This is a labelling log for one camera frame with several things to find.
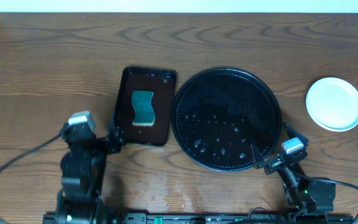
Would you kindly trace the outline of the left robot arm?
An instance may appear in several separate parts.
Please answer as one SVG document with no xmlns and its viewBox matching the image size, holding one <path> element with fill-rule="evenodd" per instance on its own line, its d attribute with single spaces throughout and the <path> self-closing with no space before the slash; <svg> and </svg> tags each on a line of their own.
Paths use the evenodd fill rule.
<svg viewBox="0 0 358 224">
<path fill-rule="evenodd" d="M 108 135 L 95 135 L 96 123 L 89 111 L 70 116 L 60 135 L 69 152 L 61 160 L 62 189 L 58 193 L 53 223 L 121 223 L 121 215 L 101 200 L 107 157 L 125 145 L 119 129 L 110 126 Z"/>
</svg>

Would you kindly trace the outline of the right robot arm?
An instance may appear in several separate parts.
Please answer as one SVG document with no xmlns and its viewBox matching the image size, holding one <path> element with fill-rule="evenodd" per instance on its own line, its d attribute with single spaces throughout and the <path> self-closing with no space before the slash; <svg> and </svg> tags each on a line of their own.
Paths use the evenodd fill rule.
<svg viewBox="0 0 358 224">
<path fill-rule="evenodd" d="M 284 123 L 289 140 L 282 143 L 282 150 L 273 158 L 265 160 L 254 140 L 250 141 L 254 167 L 263 168 L 266 175 L 278 173 L 283 189 L 290 205 L 295 208 L 287 213 L 289 222 L 307 216 L 327 216 L 333 211 L 333 201 L 336 196 L 336 185 L 327 178 L 312 178 L 306 176 L 300 166 L 300 161 L 307 157 L 308 139 Z"/>
</svg>

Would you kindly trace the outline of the large light green plate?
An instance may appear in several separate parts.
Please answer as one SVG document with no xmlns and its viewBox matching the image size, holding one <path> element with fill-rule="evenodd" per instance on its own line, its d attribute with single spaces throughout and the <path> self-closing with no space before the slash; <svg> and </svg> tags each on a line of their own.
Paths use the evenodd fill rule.
<svg viewBox="0 0 358 224">
<path fill-rule="evenodd" d="M 306 94 L 305 105 L 310 117 L 344 123 L 347 120 L 358 125 L 358 91 L 343 79 L 326 77 L 313 83 Z"/>
</svg>

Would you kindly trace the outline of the yellow plate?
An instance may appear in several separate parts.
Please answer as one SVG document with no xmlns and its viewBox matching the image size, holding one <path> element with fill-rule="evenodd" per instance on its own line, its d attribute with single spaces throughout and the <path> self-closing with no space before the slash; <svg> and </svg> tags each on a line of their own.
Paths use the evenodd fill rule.
<svg viewBox="0 0 358 224">
<path fill-rule="evenodd" d="M 318 117 L 312 116 L 311 119 L 321 128 L 326 129 L 328 131 L 333 132 L 344 132 L 348 131 L 356 126 L 355 123 L 350 121 L 350 123 L 347 122 L 347 120 L 344 122 L 341 122 L 337 119 L 318 119 Z"/>
</svg>

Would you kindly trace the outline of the green scrubbing sponge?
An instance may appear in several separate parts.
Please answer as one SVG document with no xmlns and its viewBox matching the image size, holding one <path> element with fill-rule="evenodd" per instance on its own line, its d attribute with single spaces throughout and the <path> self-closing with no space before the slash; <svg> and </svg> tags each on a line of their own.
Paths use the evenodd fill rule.
<svg viewBox="0 0 358 224">
<path fill-rule="evenodd" d="M 155 122 L 155 111 L 152 106 L 152 91 L 134 91 L 131 102 L 134 109 L 134 126 L 153 126 Z"/>
</svg>

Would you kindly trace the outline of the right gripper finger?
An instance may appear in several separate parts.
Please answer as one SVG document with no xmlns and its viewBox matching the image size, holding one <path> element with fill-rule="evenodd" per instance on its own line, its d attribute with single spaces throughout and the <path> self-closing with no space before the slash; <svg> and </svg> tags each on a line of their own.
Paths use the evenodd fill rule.
<svg viewBox="0 0 358 224">
<path fill-rule="evenodd" d="M 308 145 L 308 138 L 294 130 L 288 123 L 284 122 L 283 127 L 290 139 L 298 138 L 304 145 Z"/>
<path fill-rule="evenodd" d="M 257 147 L 255 141 L 252 138 L 250 138 L 250 146 L 252 149 L 253 166 L 254 168 L 261 168 L 260 165 L 264 163 L 265 159 L 261 154 L 261 152 L 259 151 L 259 148 Z"/>
</svg>

